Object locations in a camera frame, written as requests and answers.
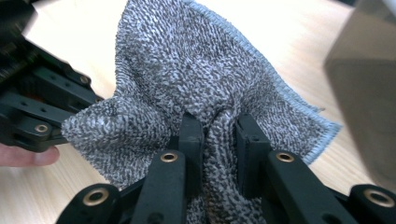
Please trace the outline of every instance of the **human hand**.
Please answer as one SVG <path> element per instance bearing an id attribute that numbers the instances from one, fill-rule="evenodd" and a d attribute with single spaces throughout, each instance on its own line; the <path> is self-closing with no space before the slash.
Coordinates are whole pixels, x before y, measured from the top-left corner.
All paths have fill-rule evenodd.
<path id="1" fill-rule="evenodd" d="M 57 147 L 49 147 L 44 152 L 35 153 L 21 147 L 0 144 L 0 166 L 43 166 L 55 163 L 60 153 Z"/>

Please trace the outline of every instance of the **wooden table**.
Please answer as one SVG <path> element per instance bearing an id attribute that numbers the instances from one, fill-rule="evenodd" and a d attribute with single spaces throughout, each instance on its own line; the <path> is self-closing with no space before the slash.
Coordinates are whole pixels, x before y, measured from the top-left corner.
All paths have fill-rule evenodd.
<path id="1" fill-rule="evenodd" d="M 115 90 L 115 34 L 125 0 L 63 0 L 36 5 L 26 36 L 92 78 L 94 90 Z M 330 0 L 200 0 L 238 28 L 285 81 L 321 114 L 345 124 L 322 65 L 352 8 Z M 70 146 L 47 167 L 0 168 L 0 223 L 54 223 L 81 189 L 106 182 Z M 310 168 L 327 186 L 348 194 L 372 183 L 345 127 Z"/>

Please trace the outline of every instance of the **speckled knit fabric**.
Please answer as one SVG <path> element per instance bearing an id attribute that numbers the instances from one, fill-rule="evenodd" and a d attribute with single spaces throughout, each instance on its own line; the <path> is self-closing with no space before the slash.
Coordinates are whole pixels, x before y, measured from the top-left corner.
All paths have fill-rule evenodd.
<path id="1" fill-rule="evenodd" d="M 258 121 L 274 149 L 313 161 L 339 127 L 318 115 L 223 18 L 192 1 L 129 0 L 117 34 L 114 96 L 63 124 L 63 135 L 106 179 L 125 188 L 178 135 L 190 112 L 207 130 L 204 192 L 188 223 L 263 223 L 260 200 L 236 188 L 233 125 Z"/>

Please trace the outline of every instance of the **brass nut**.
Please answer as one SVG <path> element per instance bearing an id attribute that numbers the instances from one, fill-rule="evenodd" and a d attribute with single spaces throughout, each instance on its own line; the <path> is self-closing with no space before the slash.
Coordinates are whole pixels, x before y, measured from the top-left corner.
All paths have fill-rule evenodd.
<path id="1" fill-rule="evenodd" d="M 375 189 L 366 189 L 363 194 L 370 202 L 379 206 L 393 207 L 395 205 L 395 201 L 381 191 Z"/>
<path id="2" fill-rule="evenodd" d="M 176 160 L 177 160 L 177 154 L 175 153 L 167 152 L 161 155 L 161 161 L 172 162 Z"/>
<path id="3" fill-rule="evenodd" d="M 87 77 L 81 76 L 79 77 L 79 80 L 84 83 L 84 84 L 88 84 L 90 83 L 90 80 Z"/>
<path id="4" fill-rule="evenodd" d="M 45 124 L 38 124 L 35 126 L 35 131 L 38 133 L 44 133 L 49 130 L 49 127 Z"/>
<path id="5" fill-rule="evenodd" d="M 294 161 L 294 157 L 291 156 L 289 153 L 286 152 L 279 152 L 276 154 L 276 158 L 280 161 L 284 162 L 292 162 Z"/>
<path id="6" fill-rule="evenodd" d="M 108 190 L 105 188 L 93 189 L 88 192 L 82 202 L 87 206 L 96 206 L 103 203 L 108 198 Z"/>

